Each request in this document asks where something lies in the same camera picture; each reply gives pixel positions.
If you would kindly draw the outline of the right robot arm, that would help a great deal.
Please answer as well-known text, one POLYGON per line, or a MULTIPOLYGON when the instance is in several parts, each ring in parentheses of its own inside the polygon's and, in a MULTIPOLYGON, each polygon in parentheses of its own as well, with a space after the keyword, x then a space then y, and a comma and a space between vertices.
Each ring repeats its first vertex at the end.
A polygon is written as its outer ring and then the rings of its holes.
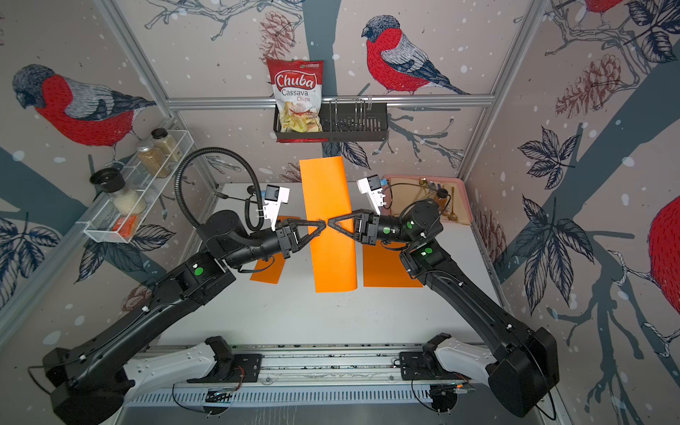
POLYGON ((364 245, 402 244, 407 274, 442 297, 481 336, 491 361, 467 372, 491 389, 511 414, 524 417, 560 380, 558 348, 544 328, 533 330, 488 297, 437 242, 444 227, 436 202, 416 201, 400 216, 355 210, 328 220, 334 230, 364 245))

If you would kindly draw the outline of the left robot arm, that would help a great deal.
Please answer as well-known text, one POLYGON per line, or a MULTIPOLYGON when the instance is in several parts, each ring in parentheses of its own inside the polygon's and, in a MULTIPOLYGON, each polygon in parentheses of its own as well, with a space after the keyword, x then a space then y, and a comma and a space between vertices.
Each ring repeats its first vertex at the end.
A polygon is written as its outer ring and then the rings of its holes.
POLYGON ((137 396, 177 382, 237 383, 249 368, 237 366, 224 338, 150 361, 138 352, 165 330, 216 298, 243 266, 276 254, 288 258, 318 237, 324 221, 290 219, 247 232, 238 214, 213 214, 197 229, 204 249, 163 276, 148 301, 73 349, 56 348, 42 359, 53 413, 65 424, 100 424, 137 396))

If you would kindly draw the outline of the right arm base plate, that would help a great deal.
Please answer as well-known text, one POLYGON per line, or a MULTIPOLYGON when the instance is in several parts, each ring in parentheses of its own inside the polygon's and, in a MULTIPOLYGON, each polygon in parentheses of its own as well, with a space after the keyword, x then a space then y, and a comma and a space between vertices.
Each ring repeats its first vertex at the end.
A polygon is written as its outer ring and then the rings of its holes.
POLYGON ((434 355, 428 352, 400 352, 394 365, 399 367, 404 381, 469 381, 465 375, 444 370, 434 355))

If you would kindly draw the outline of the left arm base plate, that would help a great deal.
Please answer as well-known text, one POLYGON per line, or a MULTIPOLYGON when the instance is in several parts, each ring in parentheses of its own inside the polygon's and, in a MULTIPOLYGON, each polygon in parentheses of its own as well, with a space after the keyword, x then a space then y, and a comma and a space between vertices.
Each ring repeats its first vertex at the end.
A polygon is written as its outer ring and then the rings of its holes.
POLYGON ((230 359, 219 359, 205 375, 189 379, 188 384, 256 383, 260 376, 264 356, 259 353, 233 354, 230 359))

